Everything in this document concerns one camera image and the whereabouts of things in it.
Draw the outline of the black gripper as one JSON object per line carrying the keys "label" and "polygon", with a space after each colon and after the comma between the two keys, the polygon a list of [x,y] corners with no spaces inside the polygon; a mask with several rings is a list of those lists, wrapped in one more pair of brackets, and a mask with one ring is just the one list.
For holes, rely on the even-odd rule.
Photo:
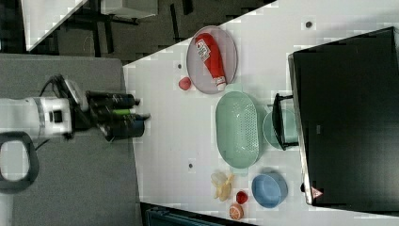
{"label": "black gripper", "polygon": [[71,80],[65,81],[65,93],[72,107],[72,130],[99,129],[107,141],[142,137],[145,121],[151,114],[137,114],[133,108],[140,100],[130,93],[86,91]]}

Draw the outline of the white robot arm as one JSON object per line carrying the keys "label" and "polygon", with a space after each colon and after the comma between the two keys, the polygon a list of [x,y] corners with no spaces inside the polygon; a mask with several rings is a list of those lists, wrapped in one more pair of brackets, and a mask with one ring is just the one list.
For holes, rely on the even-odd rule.
{"label": "white robot arm", "polygon": [[151,117],[133,111],[140,101],[129,93],[83,92],[60,74],[45,85],[52,88],[52,96],[1,100],[3,133],[24,132],[33,139],[71,139],[77,132],[97,128],[111,142],[141,137],[145,121]]}

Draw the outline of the grey robot base mat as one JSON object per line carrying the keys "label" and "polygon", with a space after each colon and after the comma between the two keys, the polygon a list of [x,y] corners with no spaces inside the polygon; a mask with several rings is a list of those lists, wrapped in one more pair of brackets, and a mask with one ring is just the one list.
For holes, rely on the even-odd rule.
{"label": "grey robot base mat", "polygon": [[[125,90],[117,59],[3,54],[1,94],[36,96],[55,74],[82,90]],[[39,148],[38,158],[34,184],[2,196],[1,226],[142,226],[130,140],[108,142],[91,129],[72,140],[50,140]]]}

